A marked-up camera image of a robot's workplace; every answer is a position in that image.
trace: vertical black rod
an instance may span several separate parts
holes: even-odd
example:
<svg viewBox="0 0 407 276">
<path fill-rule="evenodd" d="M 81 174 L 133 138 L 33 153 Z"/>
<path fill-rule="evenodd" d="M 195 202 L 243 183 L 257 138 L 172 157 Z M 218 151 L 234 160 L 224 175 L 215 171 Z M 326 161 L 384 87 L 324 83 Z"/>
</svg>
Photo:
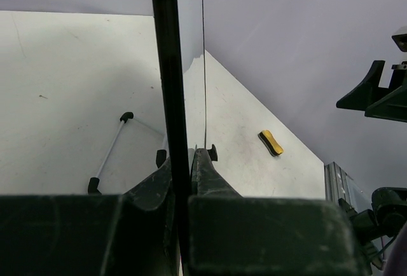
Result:
<svg viewBox="0 0 407 276">
<path fill-rule="evenodd" d="M 183 88 L 183 68 L 177 0 L 153 0 L 158 58 L 164 99 L 165 121 L 171 159 L 172 184 L 176 194 L 179 247 L 188 262 L 188 207 L 191 195 L 190 169 Z"/>
</svg>

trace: table surface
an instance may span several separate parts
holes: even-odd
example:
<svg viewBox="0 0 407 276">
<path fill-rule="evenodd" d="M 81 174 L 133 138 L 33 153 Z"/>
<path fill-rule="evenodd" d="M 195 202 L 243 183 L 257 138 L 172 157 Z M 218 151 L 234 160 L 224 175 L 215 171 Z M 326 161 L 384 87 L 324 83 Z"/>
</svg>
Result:
<svg viewBox="0 0 407 276">
<path fill-rule="evenodd" d="M 84 194 L 100 179 L 130 189 L 155 169 L 165 131 L 153 17 L 0 11 L 0 193 Z M 322 162 L 206 53 L 207 144 L 242 195 L 324 198 Z M 284 148 L 272 157 L 257 134 Z"/>
</svg>

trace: black cable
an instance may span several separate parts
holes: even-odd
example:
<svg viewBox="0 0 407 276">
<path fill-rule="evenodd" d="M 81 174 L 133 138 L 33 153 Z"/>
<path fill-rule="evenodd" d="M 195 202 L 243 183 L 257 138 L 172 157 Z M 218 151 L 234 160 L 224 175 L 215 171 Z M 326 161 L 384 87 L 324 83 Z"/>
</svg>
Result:
<svg viewBox="0 0 407 276">
<path fill-rule="evenodd" d="M 393 242 L 395 241 L 396 238 L 397 238 L 397 235 L 395 235 L 395 236 L 392 238 L 392 240 L 388 241 L 387 244 L 386 244 L 380 251 L 378 251 L 376 254 L 374 254 L 373 256 L 371 256 L 371 257 L 368 259 L 368 263 L 370 264 L 376 257 L 379 257 L 381 254 L 383 254 L 383 253 L 386 251 L 386 249 L 389 248 L 389 246 L 391 245 L 391 243 L 393 243 Z"/>
</svg>

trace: yellow and black eraser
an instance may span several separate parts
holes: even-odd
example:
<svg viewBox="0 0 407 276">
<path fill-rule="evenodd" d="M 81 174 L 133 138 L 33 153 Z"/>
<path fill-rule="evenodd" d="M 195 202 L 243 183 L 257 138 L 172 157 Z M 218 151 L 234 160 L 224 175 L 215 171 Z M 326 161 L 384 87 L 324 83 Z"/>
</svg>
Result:
<svg viewBox="0 0 407 276">
<path fill-rule="evenodd" d="M 279 156 L 284 152 L 283 148 L 274 139 L 273 134 L 269 130 L 263 130 L 259 134 L 259 138 L 267 147 L 271 155 Z"/>
</svg>

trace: purple object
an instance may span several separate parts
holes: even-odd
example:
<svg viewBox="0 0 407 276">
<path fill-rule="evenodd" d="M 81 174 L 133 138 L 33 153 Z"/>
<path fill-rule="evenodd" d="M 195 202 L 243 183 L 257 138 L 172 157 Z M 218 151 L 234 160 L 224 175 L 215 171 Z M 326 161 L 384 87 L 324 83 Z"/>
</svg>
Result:
<svg viewBox="0 0 407 276">
<path fill-rule="evenodd" d="M 407 276 L 407 223 L 395 241 L 383 276 Z"/>
</svg>

